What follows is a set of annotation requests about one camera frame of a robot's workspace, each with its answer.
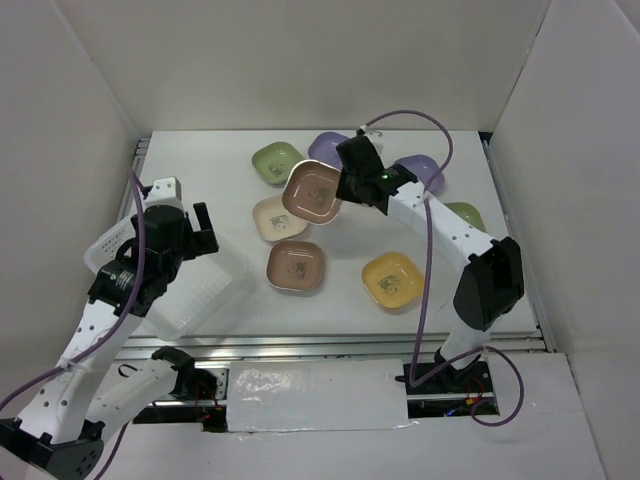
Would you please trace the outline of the white plastic bin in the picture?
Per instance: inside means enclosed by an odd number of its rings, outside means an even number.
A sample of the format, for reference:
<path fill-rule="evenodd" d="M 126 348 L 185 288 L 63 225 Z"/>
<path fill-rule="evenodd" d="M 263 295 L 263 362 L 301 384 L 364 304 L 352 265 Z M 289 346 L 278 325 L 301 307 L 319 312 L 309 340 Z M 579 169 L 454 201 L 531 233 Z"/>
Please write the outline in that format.
<path fill-rule="evenodd" d="M 214 318 L 238 291 L 246 277 L 245 257 L 219 236 L 219 251 L 180 267 L 167 292 L 153 303 L 139 330 L 164 341 L 175 341 Z"/>

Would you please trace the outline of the brown plate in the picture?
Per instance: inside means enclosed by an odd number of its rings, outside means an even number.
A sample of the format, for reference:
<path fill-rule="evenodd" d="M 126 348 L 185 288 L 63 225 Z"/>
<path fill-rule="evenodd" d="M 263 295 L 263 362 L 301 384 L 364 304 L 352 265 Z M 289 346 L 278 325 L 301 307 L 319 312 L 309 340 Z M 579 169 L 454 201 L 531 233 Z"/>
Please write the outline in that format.
<path fill-rule="evenodd" d="M 316 160 L 303 160 L 290 172 L 282 193 L 284 208 L 306 222 L 326 225 L 338 215 L 341 172 Z"/>
<path fill-rule="evenodd" d="M 270 250 L 266 278 L 280 290 L 311 292 L 322 283 L 325 264 L 325 253 L 317 244 L 283 240 Z"/>

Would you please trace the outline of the brown plate front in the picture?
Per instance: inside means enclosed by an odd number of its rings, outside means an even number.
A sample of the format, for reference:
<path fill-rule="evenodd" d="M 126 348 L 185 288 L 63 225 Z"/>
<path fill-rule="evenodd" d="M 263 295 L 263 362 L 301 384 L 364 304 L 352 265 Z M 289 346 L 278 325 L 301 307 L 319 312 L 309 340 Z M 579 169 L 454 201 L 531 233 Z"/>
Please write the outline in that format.
<path fill-rule="evenodd" d="M 280 290 L 311 292 L 322 283 L 325 264 L 325 253 L 317 244 L 283 240 L 270 250 L 266 278 Z"/>

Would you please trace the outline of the yellow plate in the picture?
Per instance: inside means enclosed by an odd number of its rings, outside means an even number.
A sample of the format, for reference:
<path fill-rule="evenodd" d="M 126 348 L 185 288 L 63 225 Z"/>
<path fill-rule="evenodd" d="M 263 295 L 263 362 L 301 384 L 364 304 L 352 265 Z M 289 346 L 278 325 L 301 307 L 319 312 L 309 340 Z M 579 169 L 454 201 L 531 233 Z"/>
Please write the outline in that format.
<path fill-rule="evenodd" d="M 410 309 L 423 294 L 424 275 L 400 252 L 387 252 L 368 262 L 361 280 L 373 301 L 394 313 Z"/>

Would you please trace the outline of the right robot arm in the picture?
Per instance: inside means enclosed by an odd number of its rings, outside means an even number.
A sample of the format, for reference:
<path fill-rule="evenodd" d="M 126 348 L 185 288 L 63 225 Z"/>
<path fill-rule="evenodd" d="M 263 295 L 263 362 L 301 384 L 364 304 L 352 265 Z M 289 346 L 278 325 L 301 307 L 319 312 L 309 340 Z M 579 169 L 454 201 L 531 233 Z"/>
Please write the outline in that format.
<path fill-rule="evenodd" d="M 436 352 L 436 365 L 420 375 L 413 360 L 405 383 L 416 388 L 435 377 L 442 389 L 460 390 L 495 321 L 524 295 L 520 246 L 511 237 L 498 240 L 475 228 L 441 203 L 432 190 L 440 169 L 423 178 L 401 163 L 386 167 L 364 134 L 338 144 L 336 152 L 342 165 L 339 199 L 374 207 L 423 234 L 427 252 L 439 252 L 458 272 L 452 301 L 456 322 Z"/>

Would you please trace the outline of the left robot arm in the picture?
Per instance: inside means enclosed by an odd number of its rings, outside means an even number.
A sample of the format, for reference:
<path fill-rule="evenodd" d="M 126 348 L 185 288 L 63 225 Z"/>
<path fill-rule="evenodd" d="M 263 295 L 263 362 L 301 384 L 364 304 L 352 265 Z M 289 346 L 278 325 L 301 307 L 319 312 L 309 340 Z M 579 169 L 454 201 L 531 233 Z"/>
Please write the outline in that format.
<path fill-rule="evenodd" d="M 39 388 L 15 417 L 1 422 L 1 445 L 55 479 L 84 479 L 105 444 L 146 406 L 169 395 L 192 400 L 214 375 L 175 347 L 149 360 L 104 394 L 97 391 L 116 354 L 163 296 L 185 261 L 218 251 L 204 203 L 194 229 L 181 208 L 155 205 L 131 218 L 132 232 L 99 268 L 79 325 L 52 371 L 29 381 Z"/>

